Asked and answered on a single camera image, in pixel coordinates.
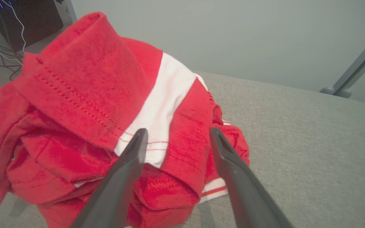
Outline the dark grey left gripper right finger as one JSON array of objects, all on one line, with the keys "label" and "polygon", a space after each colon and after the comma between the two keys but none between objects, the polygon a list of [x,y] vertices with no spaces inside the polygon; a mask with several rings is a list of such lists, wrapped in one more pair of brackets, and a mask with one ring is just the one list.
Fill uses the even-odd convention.
[{"label": "dark grey left gripper right finger", "polygon": [[210,129],[215,166],[225,181],[238,228],[291,228],[284,213],[222,131]]}]

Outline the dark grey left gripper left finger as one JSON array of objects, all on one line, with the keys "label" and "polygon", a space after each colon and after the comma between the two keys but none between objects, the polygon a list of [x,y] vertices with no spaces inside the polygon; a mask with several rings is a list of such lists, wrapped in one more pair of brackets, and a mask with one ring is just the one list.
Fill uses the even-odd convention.
[{"label": "dark grey left gripper left finger", "polygon": [[72,228],[125,227],[133,186],[143,172],[147,145],[148,131],[140,128],[91,194]]}]

